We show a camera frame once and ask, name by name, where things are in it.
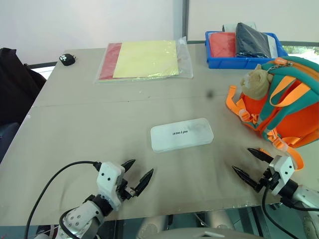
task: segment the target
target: yellow paper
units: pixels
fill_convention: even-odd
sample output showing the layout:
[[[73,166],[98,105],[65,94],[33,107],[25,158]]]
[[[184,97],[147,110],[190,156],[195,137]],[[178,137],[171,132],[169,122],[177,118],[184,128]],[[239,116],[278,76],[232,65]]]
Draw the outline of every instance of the yellow paper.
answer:
[[[175,41],[122,43],[114,78],[178,75]]]

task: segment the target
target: plush toy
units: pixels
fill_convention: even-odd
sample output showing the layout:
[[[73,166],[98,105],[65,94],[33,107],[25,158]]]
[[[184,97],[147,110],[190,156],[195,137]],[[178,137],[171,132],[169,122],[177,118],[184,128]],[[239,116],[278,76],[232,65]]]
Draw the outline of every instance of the plush toy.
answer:
[[[240,85],[244,95],[254,100],[261,100],[267,94],[273,75],[261,69],[258,64],[241,80]]]

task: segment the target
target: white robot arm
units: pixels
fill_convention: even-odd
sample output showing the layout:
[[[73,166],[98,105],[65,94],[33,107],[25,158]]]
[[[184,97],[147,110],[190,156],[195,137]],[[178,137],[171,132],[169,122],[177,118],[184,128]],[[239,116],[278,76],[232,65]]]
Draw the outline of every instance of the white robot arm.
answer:
[[[258,183],[252,180],[248,173],[233,166],[237,175],[256,192],[260,192],[264,186],[268,185],[273,195],[281,196],[281,202],[284,205],[299,210],[307,238],[319,239],[319,192],[304,185],[298,185],[290,179],[295,171],[291,157],[272,158],[259,150],[253,148],[248,150],[258,159],[268,162],[269,167]]]
[[[154,170],[146,173],[136,188],[130,188],[123,176],[134,162],[135,159],[122,165],[114,162],[95,163],[99,171],[96,181],[98,194],[89,196],[81,206],[62,214],[56,238],[93,239],[104,217],[112,210],[118,211],[125,199],[139,196],[148,185]]]

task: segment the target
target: table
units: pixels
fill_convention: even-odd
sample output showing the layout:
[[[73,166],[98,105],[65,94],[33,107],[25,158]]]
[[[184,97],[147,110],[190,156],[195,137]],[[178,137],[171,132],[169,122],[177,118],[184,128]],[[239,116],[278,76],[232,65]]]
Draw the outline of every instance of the table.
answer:
[[[238,85],[247,71],[208,69],[203,44],[190,45],[189,51],[193,79],[117,84],[93,84],[104,49],[67,51],[75,54],[76,64],[57,64],[0,165],[0,225],[25,225],[46,182],[78,160],[123,163],[135,158],[125,176],[131,186],[155,169],[145,191],[107,220],[259,205],[262,195],[242,182],[231,165],[257,180],[267,164],[246,148],[280,152],[225,105],[228,86]],[[209,90],[212,98],[206,97]],[[196,118],[208,119],[215,137],[211,144],[152,151],[153,126]],[[318,145],[298,149],[306,167],[293,176],[314,189],[319,189]],[[96,194],[96,177],[90,165],[67,169],[48,188],[31,224],[56,224],[64,211]],[[277,201],[270,196],[268,202]]]

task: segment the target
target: blue basket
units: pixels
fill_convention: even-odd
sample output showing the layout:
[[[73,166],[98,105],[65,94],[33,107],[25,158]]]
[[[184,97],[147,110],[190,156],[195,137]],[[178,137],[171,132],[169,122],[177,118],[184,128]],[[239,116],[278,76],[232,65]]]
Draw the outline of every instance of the blue basket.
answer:
[[[207,31],[206,36],[206,52],[207,52],[207,64],[209,68],[213,69],[254,69],[257,64],[264,64],[268,61],[272,61],[272,58],[255,58],[255,57],[212,57],[210,54],[209,36],[213,32],[220,31]],[[272,36],[277,45],[278,56],[288,56],[287,52],[283,49],[277,36],[273,33],[264,32],[265,34]]]

